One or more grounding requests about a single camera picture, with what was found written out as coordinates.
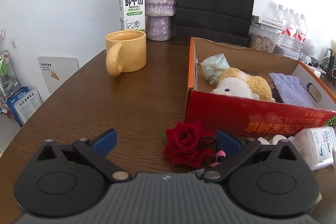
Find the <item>milk carton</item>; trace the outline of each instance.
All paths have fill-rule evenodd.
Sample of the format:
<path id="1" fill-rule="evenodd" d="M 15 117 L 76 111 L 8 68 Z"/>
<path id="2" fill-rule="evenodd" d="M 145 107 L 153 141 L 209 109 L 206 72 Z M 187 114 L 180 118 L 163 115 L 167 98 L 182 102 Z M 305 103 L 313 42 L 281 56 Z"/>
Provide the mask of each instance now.
<path id="1" fill-rule="evenodd" d="M 119 0 L 121 30 L 145 31 L 145 0 Z"/>

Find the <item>plastic bag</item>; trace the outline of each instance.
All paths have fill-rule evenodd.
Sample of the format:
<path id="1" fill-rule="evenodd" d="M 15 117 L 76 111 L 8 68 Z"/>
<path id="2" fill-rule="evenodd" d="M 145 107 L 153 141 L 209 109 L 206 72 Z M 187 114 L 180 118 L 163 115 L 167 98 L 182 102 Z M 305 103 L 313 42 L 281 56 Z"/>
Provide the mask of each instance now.
<path id="1" fill-rule="evenodd" d="M 204 78 L 209 81 L 211 85 L 217 85 L 218 78 L 222 71 L 230 68 L 224 54 L 217 54 L 206 58 L 202 63 Z"/>

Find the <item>red rose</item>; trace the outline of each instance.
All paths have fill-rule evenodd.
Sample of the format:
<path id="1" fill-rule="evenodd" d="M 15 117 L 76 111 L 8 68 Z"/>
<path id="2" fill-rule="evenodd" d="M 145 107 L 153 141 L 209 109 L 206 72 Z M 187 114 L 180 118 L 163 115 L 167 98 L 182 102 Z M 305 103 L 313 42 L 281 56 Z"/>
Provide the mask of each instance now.
<path id="1" fill-rule="evenodd" d="M 178 122 L 175 128 L 166 129 L 165 132 L 168 143 L 163 153 L 172 166 L 198 168 L 203 160 L 214 156 L 211 148 L 207 147 L 212 142 L 214 132 L 203 131 L 201 121 Z"/>

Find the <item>purple cloth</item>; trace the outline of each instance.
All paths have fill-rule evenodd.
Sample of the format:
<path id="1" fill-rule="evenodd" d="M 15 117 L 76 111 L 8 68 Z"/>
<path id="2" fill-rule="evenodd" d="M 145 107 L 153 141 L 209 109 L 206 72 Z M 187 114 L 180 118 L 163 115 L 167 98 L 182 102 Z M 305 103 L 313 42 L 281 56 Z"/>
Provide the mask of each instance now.
<path id="1" fill-rule="evenodd" d="M 314 108 L 307 94 L 307 89 L 298 77 L 283 75 L 282 73 L 269 73 L 274 86 L 277 88 L 283 103 L 293 106 Z"/>

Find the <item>yellow mug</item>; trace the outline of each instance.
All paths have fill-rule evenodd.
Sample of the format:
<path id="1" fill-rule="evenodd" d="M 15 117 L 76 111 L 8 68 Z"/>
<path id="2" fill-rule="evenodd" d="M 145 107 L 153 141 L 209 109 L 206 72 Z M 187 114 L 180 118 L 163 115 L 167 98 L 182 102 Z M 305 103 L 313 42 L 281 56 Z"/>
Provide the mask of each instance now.
<path id="1" fill-rule="evenodd" d="M 106 41 L 106 69 L 109 75 L 132 72 L 146 65 L 146 34 L 124 30 L 108 34 Z"/>

